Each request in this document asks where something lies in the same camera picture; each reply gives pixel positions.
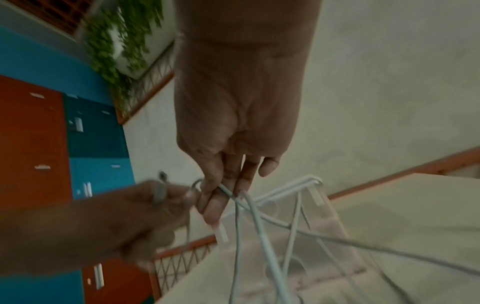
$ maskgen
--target human hand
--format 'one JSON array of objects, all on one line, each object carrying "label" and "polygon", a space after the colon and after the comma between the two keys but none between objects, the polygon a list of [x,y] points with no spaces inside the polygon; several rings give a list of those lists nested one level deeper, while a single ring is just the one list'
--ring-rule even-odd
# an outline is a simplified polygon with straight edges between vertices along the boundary
[{"label": "human hand", "polygon": [[228,198],[279,165],[297,123],[317,0],[176,0],[177,143],[205,178],[197,209],[215,225]]},{"label": "human hand", "polygon": [[[162,192],[165,198],[154,204],[154,194]],[[189,223],[199,197],[189,187],[148,181],[10,213],[0,221],[0,274],[53,273],[118,257],[145,265],[157,248],[174,241],[175,229]]]}]

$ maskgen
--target floor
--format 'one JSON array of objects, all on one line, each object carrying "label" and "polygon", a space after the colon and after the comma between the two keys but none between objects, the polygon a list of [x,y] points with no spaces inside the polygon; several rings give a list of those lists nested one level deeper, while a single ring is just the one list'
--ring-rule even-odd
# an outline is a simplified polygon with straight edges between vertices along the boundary
[{"label": "floor", "polygon": [[[295,137],[251,194],[307,174],[334,193],[479,146],[479,11],[474,0],[325,2]],[[137,181],[202,175],[176,146],[173,91],[174,81],[125,125]],[[193,221],[194,237],[211,234]]]}]

